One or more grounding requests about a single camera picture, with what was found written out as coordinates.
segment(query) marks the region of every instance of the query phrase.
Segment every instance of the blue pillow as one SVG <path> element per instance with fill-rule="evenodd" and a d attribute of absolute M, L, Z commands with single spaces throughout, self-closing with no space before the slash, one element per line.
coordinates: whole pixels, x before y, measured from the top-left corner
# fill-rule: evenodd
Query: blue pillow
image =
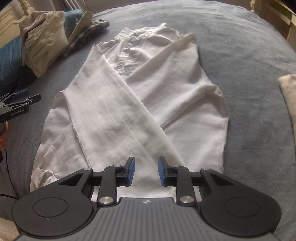
<path fill-rule="evenodd" d="M 22 67 L 21 39 L 17 36 L 0 48 L 0 96 L 12 92 Z"/>
<path fill-rule="evenodd" d="M 83 12 L 80 9 L 70 10 L 65 13 L 64 27 L 67 39 L 70 37 L 82 15 Z"/>

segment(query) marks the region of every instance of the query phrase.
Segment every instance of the bed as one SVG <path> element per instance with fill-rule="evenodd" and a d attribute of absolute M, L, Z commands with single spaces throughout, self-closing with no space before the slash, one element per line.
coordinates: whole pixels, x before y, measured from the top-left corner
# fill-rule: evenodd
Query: bed
<path fill-rule="evenodd" d="M 30 94 L 39 93 L 42 100 L 28 114 L 10 121 L 8 165 L 18 194 L 29 192 L 34 158 L 52 100 L 78 73 L 92 45 L 113 39 L 125 27 L 166 23 L 196 36 L 200 64 L 224 94 L 229 111 L 224 173 L 272 196 L 282 210 L 276 237 L 295 240 L 295 143 L 277 82 L 282 75 L 296 73 L 296 53 L 286 40 L 255 13 L 214 1 L 147 2 L 109 9 L 95 18 L 108 20 L 109 29 L 69 57 L 57 60 L 30 85 Z M 5 162 L 0 164 L 0 172 L 0 192 L 13 195 Z M 0 216 L 11 219 L 14 201 L 5 197 L 0 200 Z"/>

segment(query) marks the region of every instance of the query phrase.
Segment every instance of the metal screw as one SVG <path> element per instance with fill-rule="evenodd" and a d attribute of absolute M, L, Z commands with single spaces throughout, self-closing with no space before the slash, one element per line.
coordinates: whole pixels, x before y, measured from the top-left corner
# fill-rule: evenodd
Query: metal screw
<path fill-rule="evenodd" d="M 101 197 L 99 199 L 99 202 L 102 203 L 102 204 L 110 204 L 113 202 L 113 198 L 109 197 L 109 196 L 105 196 L 105 197 Z"/>
<path fill-rule="evenodd" d="M 180 202 L 182 203 L 192 203 L 194 202 L 194 198 L 191 196 L 183 196 L 180 198 Z"/>

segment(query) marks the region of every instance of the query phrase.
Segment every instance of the wrinkled fabric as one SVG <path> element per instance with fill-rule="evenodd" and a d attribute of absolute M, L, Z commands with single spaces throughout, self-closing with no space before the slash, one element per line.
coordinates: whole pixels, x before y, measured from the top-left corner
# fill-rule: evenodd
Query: wrinkled fabric
<path fill-rule="evenodd" d="M 84 167 L 102 171 L 136 160 L 132 186 L 118 197 L 174 197 L 162 187 L 157 159 L 191 171 L 223 172 L 228 112 L 198 61 L 193 34 L 161 24 L 124 29 L 94 45 L 44 124 L 31 187 Z"/>
<path fill-rule="evenodd" d="M 43 12 L 21 32 L 23 63 L 30 67 L 37 77 L 44 74 L 68 47 L 64 22 L 63 11 Z"/>
<path fill-rule="evenodd" d="M 278 81 L 292 120 L 296 144 L 296 74 L 281 76 Z"/>

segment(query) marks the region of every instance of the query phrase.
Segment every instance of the logo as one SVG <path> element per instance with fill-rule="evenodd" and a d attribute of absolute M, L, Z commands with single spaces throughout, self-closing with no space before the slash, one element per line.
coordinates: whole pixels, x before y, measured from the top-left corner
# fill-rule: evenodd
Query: logo
<path fill-rule="evenodd" d="M 20 112 L 22 112 L 22 111 L 24 111 L 24 109 L 19 110 L 19 111 L 16 111 L 16 112 L 13 112 L 13 113 L 11 113 L 10 115 L 15 115 L 15 114 L 20 113 Z"/>
<path fill-rule="evenodd" d="M 145 203 L 146 205 L 148 205 L 149 203 L 151 203 L 151 201 L 148 200 L 148 199 L 146 199 L 146 200 L 143 201 L 143 203 Z"/>

